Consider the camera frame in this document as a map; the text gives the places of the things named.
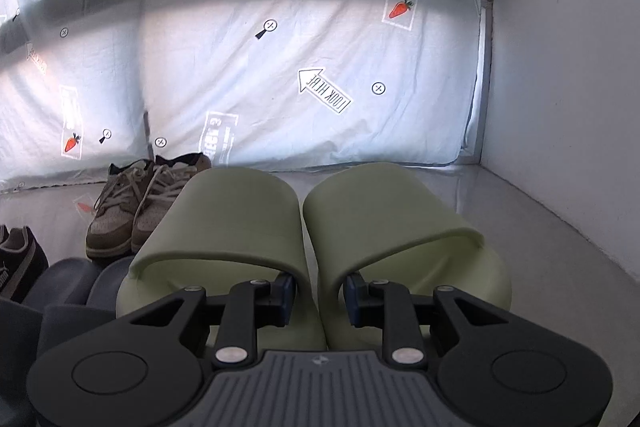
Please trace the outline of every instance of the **white curtain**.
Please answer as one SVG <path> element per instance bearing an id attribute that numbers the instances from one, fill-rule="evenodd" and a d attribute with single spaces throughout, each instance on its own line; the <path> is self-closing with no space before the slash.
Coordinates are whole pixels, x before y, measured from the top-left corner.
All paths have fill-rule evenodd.
<path id="1" fill-rule="evenodd" d="M 0 190 L 152 152 L 446 164 L 478 63 L 476 0 L 0 0 L 0 22 Z"/>

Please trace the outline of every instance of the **sneaker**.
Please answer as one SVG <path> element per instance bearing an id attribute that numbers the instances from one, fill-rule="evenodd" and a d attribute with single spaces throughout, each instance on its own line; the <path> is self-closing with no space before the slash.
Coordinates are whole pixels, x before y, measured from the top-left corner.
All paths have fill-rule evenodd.
<path id="1" fill-rule="evenodd" d="M 0 238 L 0 297 L 20 303 L 49 261 L 29 227 L 7 232 L 2 225 Z"/>
<path id="2" fill-rule="evenodd" d="M 95 202 L 95 217 L 86 233 L 86 256 L 114 260 L 129 253 L 133 218 L 154 175 L 151 160 L 109 167 L 109 178 Z"/>
<path id="3" fill-rule="evenodd" d="M 172 160 L 156 156 L 154 177 L 149 183 L 133 223 L 133 253 L 138 253 L 187 182 L 198 172 L 210 168 L 211 160 L 201 152 L 185 154 Z"/>

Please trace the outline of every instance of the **floor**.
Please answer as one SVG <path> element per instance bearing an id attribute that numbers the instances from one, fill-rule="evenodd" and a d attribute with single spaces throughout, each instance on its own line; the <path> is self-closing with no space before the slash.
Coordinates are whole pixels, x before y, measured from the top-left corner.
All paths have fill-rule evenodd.
<path id="1" fill-rule="evenodd" d="M 626 427 L 640 410 L 640 283 L 553 213 L 478 166 L 414 169 L 445 203 L 484 233 L 508 264 L 511 311 L 596 351 L 614 377 L 601 422 Z M 282 172 L 302 201 L 325 172 Z M 83 256 L 102 186 L 24 190 L 0 196 L 0 223 L 30 225 L 49 262 Z M 317 266 L 305 232 L 312 280 Z"/>

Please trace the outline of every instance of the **green slide sandal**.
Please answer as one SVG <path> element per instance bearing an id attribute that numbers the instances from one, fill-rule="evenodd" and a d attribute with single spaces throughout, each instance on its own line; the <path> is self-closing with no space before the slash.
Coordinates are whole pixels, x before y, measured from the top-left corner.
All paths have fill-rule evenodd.
<path id="1" fill-rule="evenodd" d="M 116 315 L 126 315 L 190 285 L 225 295 L 236 283 L 296 280 L 289 324 L 258 330 L 258 349 L 321 350 L 322 324 L 313 302 L 295 192 L 286 182 L 246 168 L 194 176 L 133 259 Z M 207 345 L 213 346 L 218 327 Z"/>
<path id="2" fill-rule="evenodd" d="M 318 260 L 318 301 L 331 349 L 370 349 L 377 328 L 350 325 L 340 288 L 359 271 L 412 294 L 452 285 L 501 308 L 511 304 L 506 266 L 481 233 L 409 169 L 372 163 L 334 174 L 306 197 L 303 216 Z M 423 327 L 428 335 L 428 327 Z"/>

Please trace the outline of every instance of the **white wall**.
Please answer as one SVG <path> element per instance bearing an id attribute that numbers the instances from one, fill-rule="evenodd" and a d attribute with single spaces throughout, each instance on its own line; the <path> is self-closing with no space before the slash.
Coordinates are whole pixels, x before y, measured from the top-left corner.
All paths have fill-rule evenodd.
<path id="1" fill-rule="evenodd" d="M 494 0 L 482 164 L 640 280 L 640 0 Z"/>

